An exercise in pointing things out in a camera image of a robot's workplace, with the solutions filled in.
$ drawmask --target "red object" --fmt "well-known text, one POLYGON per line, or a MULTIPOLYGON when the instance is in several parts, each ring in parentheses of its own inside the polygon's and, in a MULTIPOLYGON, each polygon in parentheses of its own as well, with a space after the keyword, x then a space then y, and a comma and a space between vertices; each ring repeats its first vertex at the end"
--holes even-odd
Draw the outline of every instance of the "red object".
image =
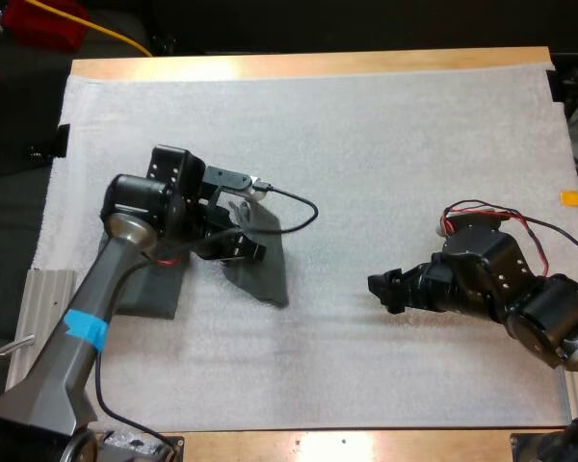
MULTIPOLYGON (((74 0, 40 1, 48 7, 88 19, 86 9, 74 0)), ((88 32, 86 26, 47 12, 25 0, 9 2, 2 24, 11 29, 16 40, 21 43, 65 52, 77 51, 88 32)))

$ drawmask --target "gray fabric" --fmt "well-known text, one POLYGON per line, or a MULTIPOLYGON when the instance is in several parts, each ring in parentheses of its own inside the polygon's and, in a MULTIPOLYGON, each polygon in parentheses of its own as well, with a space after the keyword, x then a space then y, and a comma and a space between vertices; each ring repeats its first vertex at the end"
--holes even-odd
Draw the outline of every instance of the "gray fabric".
MULTIPOLYGON (((98 251, 107 243, 108 236, 103 234, 98 245, 98 251)), ((145 260, 139 257, 133 265, 145 260)), ((159 318, 172 320, 180 297, 184 270, 188 258, 182 259, 172 267, 148 266, 135 271, 129 278, 117 305, 117 313, 126 316, 142 318, 159 318)))
MULTIPOLYGON (((145 173, 156 143, 321 210, 283 239, 287 308, 253 300, 222 265, 193 259, 173 321, 117 317, 103 362, 108 402, 161 430, 565 424, 561 373, 500 325, 416 310, 391 317, 366 281, 428 261, 442 246, 442 209, 462 198, 516 207, 578 237, 578 209, 559 204, 559 191, 578 182, 545 68, 196 83, 71 77, 69 152, 52 170, 36 265, 85 273, 107 184, 145 173)), ((282 225, 310 212, 273 194, 262 205, 282 225)), ((504 230, 539 272, 522 227, 504 230)), ((552 271, 578 280, 578 251, 537 233, 552 271)))
MULTIPOLYGON (((246 202, 242 202, 234 210, 238 224, 244 228, 280 229, 278 218, 257 203, 251 203, 249 207, 246 202)), ((287 306, 289 298, 282 238, 279 235, 247 235, 256 243, 266 246, 263 261, 229 262, 223 267, 224 276, 257 300, 267 301, 279 308, 287 306)))

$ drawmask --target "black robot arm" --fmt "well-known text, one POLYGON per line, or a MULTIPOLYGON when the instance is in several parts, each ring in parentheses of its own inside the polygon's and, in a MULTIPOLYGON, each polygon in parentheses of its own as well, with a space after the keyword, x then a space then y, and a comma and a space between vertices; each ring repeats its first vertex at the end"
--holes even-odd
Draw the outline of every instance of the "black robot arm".
POLYGON ((370 276, 370 292, 392 314, 411 307, 501 323, 549 366, 578 372, 578 283, 563 274, 533 275, 500 224, 461 216, 429 263, 370 276))

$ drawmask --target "black cable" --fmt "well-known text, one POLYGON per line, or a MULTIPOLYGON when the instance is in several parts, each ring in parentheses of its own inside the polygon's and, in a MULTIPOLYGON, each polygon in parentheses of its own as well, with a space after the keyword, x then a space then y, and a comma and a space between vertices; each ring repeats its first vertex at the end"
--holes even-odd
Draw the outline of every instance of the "black cable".
POLYGON ((494 209, 501 209, 501 210, 508 211, 514 215, 518 215, 518 216, 524 218, 525 221, 529 221, 531 223, 538 224, 539 226, 543 226, 545 228, 552 229, 553 231, 556 231, 557 233, 561 234, 565 238, 569 239, 574 245, 578 246, 578 240, 576 238, 574 238, 572 235, 570 235, 563 228, 560 228, 559 226, 556 226, 556 225, 549 223, 547 221, 543 221, 541 219, 536 219, 536 218, 524 216, 520 212, 518 212, 516 209, 512 209, 510 207, 502 207, 500 205, 495 205, 495 204, 490 204, 490 203, 484 202, 483 200, 480 200, 480 199, 466 199, 466 200, 460 200, 458 202, 455 202, 454 204, 445 208, 444 217, 447 216, 447 214, 450 212, 451 209, 453 209, 457 205, 463 204, 465 202, 477 202, 477 203, 482 204, 483 206, 486 206, 486 207, 492 207, 494 209))
POLYGON ((103 412, 105 414, 107 414, 109 417, 111 417, 112 419, 115 419, 119 422, 122 422, 123 424, 127 424, 129 426, 132 426, 133 428, 137 428, 138 430, 142 431, 143 433, 147 433, 148 435, 153 436, 157 440, 165 443, 167 446, 172 448, 174 453, 176 453, 177 452, 176 448, 175 448, 173 442, 169 438, 167 438, 164 435, 161 435, 160 433, 152 430, 151 428, 148 428, 145 425, 142 425, 140 423, 126 419, 125 417, 122 417, 120 414, 115 413, 114 411, 112 411, 109 408, 109 406, 105 402, 105 399, 103 398, 103 393, 101 391, 101 386, 100 386, 100 370, 101 370, 102 357, 103 357, 103 353, 101 351, 98 351, 98 353, 96 354, 96 365, 95 365, 95 369, 94 369, 94 372, 95 372, 94 385, 96 388, 96 400, 98 401, 98 404, 100 405, 100 408, 103 410, 103 412))
MULTIPOLYGON (((178 247, 170 249, 169 255, 163 255, 163 257, 160 257, 160 258, 169 258, 172 256, 180 256, 180 255, 183 255, 184 253, 190 252, 191 250, 197 248, 198 246, 200 246, 202 244, 210 244, 210 243, 217 241, 219 239, 224 239, 227 236, 237 235, 239 233, 240 233, 240 230, 238 228, 225 230, 225 231, 222 231, 218 234, 215 234, 215 235, 207 237, 207 238, 202 238, 202 239, 198 239, 196 241, 192 241, 190 243, 179 245, 178 247)), ((145 260, 144 262, 137 263, 137 264, 133 265, 132 267, 128 268, 119 277, 118 282, 116 283, 116 286, 115 286, 114 290, 112 291, 112 296, 110 297, 110 300, 109 300, 110 311, 112 313, 114 312, 114 307, 116 306, 116 303, 118 302, 118 297, 121 293, 122 287, 124 286, 124 284, 126 283, 128 278, 135 271, 141 270, 142 268, 148 267, 150 265, 158 265, 159 264, 158 261, 160 258, 152 258, 152 259, 145 260)), ((152 430, 151 428, 148 428, 145 425, 142 425, 141 423, 131 421, 130 419, 127 419, 127 418, 121 416, 120 414, 112 411, 109 408, 109 406, 105 402, 105 399, 103 398, 103 393, 102 393, 101 380, 100 380, 101 362, 102 362, 102 353, 101 353, 101 351, 98 351, 98 353, 96 354, 96 365, 95 365, 95 369, 94 369, 95 370, 94 386, 96 389, 96 399, 98 400, 98 404, 100 405, 100 408, 103 410, 103 412, 105 414, 107 414, 109 417, 111 417, 112 419, 117 420, 118 422, 122 422, 123 424, 127 424, 129 426, 132 426, 132 427, 137 428, 138 430, 142 431, 143 433, 147 433, 148 435, 153 436, 154 438, 162 441, 163 443, 168 445, 170 448, 172 448, 174 453, 177 453, 175 446, 173 445, 171 440, 168 439, 167 437, 161 435, 157 431, 152 430)))
POLYGON ((302 204, 306 204, 307 206, 309 206, 312 209, 313 214, 310 216, 309 219, 307 219, 303 223, 301 223, 297 226, 292 226, 291 228, 286 228, 286 229, 263 229, 263 228, 249 228, 249 227, 243 227, 242 228, 249 233, 267 234, 267 235, 295 233, 296 231, 300 231, 301 229, 304 229, 306 226, 308 226, 310 223, 312 223, 319 216, 319 209, 314 204, 314 202, 312 202, 312 201, 310 201, 304 197, 301 197, 297 194, 293 194, 292 192, 287 192, 287 191, 281 190, 279 188, 275 188, 274 186, 269 185, 267 183, 261 183, 261 182, 255 182, 255 184, 253 185, 253 188, 256 191, 278 193, 281 195, 285 195, 289 198, 292 198, 294 200, 297 200, 297 201, 301 202, 302 204))
POLYGON ((526 219, 527 221, 530 221, 532 223, 538 224, 539 226, 543 226, 545 228, 552 229, 553 231, 556 231, 559 234, 561 234, 562 236, 568 238, 574 245, 578 246, 578 240, 576 238, 574 238, 571 234, 569 234, 567 231, 560 228, 559 226, 556 226, 556 225, 549 223, 547 221, 542 221, 540 219, 535 219, 535 218, 531 218, 531 217, 525 217, 524 219, 526 219))
MULTIPOLYGON (((293 194, 291 192, 287 192, 287 191, 283 191, 283 190, 274 188, 272 185, 268 185, 268 184, 265 184, 264 186, 260 187, 259 190, 286 195, 287 197, 298 200, 299 202, 302 202, 302 203, 310 206, 313 210, 313 215, 309 219, 307 219, 305 222, 303 222, 297 226, 287 228, 287 229, 245 228, 244 229, 245 231, 255 233, 255 234, 268 234, 268 235, 293 233, 293 232, 299 231, 301 229, 304 229, 306 226, 308 226, 310 223, 312 223, 319 216, 319 209, 317 208, 317 206, 313 202, 311 202, 310 200, 308 200, 304 197, 300 197, 300 196, 293 194)), ((216 233, 212 236, 208 236, 208 237, 205 237, 202 239, 198 239, 196 241, 192 241, 190 243, 179 245, 179 246, 176 246, 176 247, 171 248, 171 249, 165 249, 163 251, 162 255, 155 255, 153 258, 147 259, 143 262, 140 262, 140 263, 128 268, 119 277, 118 282, 116 283, 116 286, 115 286, 114 290, 112 291, 112 295, 111 295, 110 301, 109 301, 109 306, 110 306, 111 312, 114 311, 114 307, 116 306, 116 303, 118 302, 118 297, 121 293, 121 290, 122 290, 124 284, 126 284, 126 281, 128 280, 128 278, 135 271, 141 270, 141 269, 148 267, 148 266, 151 266, 151 265, 162 265, 162 260, 169 259, 169 258, 179 258, 179 257, 183 256, 184 254, 189 253, 190 251, 194 250, 195 248, 197 248, 200 245, 210 244, 210 243, 213 243, 215 241, 219 241, 221 239, 225 239, 225 238, 230 237, 230 236, 237 236, 240 234, 242 234, 241 228, 236 227, 236 228, 227 229, 227 230, 221 231, 220 233, 216 233)), ((153 436, 154 438, 157 438, 158 440, 162 441, 163 443, 165 443, 166 445, 168 445, 169 447, 171 447, 175 450, 171 440, 169 440, 167 437, 161 435, 157 431, 152 430, 151 428, 148 428, 148 427, 142 425, 141 423, 131 421, 130 419, 127 419, 127 418, 121 416, 120 414, 112 411, 109 408, 109 406, 107 405, 107 403, 105 402, 105 400, 103 398, 103 393, 102 393, 101 379, 100 379, 100 377, 101 377, 101 362, 102 362, 102 353, 99 351, 98 354, 96 355, 94 385, 95 385, 95 389, 96 389, 96 399, 98 400, 98 404, 100 405, 103 412, 105 412, 105 414, 107 414, 109 417, 111 417, 111 418, 113 418, 119 422, 122 422, 123 424, 130 425, 130 426, 137 428, 138 430, 140 430, 144 433, 147 433, 148 435, 153 436)))

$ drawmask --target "blue tape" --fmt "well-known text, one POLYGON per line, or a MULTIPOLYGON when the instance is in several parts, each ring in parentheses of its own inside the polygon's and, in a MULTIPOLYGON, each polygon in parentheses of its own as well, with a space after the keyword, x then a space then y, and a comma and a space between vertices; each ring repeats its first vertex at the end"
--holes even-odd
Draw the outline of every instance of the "blue tape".
POLYGON ((65 314, 65 324, 68 327, 66 335, 83 339, 94 345, 98 351, 102 351, 105 347, 109 324, 104 320, 83 311, 68 310, 65 314))

